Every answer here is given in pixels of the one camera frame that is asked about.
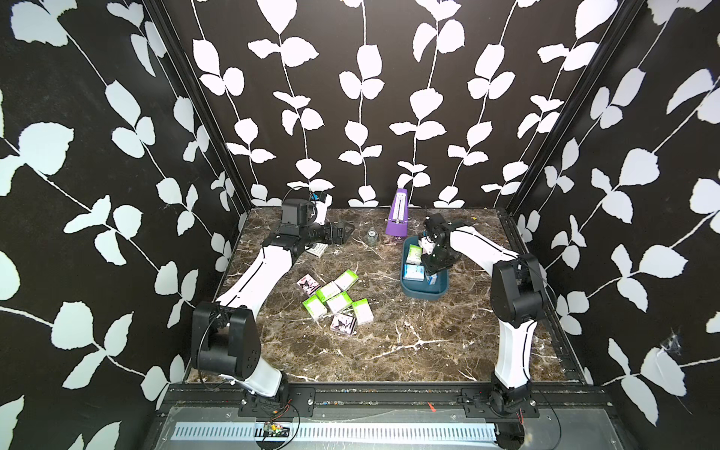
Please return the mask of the green pocket tissue pack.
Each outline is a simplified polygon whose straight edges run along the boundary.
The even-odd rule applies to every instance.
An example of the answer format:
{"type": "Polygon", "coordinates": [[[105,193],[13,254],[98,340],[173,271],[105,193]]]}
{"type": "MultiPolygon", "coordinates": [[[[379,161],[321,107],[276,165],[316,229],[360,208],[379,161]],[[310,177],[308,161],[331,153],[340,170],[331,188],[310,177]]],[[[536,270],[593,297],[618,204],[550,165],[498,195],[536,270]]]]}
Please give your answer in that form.
{"type": "Polygon", "coordinates": [[[423,249],[418,245],[408,245],[407,255],[405,257],[406,264],[422,264],[423,249]]]}

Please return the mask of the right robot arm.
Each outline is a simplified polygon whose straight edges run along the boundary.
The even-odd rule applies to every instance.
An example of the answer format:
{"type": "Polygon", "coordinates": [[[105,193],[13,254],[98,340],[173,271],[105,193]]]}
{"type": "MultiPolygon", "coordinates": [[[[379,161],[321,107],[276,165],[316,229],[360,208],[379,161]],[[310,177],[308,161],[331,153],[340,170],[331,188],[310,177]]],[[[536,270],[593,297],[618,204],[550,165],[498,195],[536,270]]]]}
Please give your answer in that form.
{"type": "Polygon", "coordinates": [[[433,214],[424,226],[419,242],[427,274],[446,270],[465,256],[491,275],[489,302],[500,335],[489,406],[507,416],[530,397],[532,341],[549,301],[540,264],[536,256],[506,249],[462,221],[433,214]]]}

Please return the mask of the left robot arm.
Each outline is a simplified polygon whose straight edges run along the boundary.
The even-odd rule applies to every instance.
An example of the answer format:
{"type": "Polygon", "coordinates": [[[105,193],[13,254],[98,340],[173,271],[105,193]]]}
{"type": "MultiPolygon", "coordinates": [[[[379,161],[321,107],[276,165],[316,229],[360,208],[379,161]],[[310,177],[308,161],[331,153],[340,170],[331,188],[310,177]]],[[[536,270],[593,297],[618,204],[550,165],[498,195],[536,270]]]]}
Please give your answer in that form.
{"type": "Polygon", "coordinates": [[[285,403],[288,376],[262,356],[257,316],[281,278],[317,243],[341,245],[354,231],[326,218],[332,197],[313,194],[281,205],[281,220],[260,246],[256,259],[232,287],[192,315],[190,363],[200,376],[224,375],[249,393],[285,403]]]}

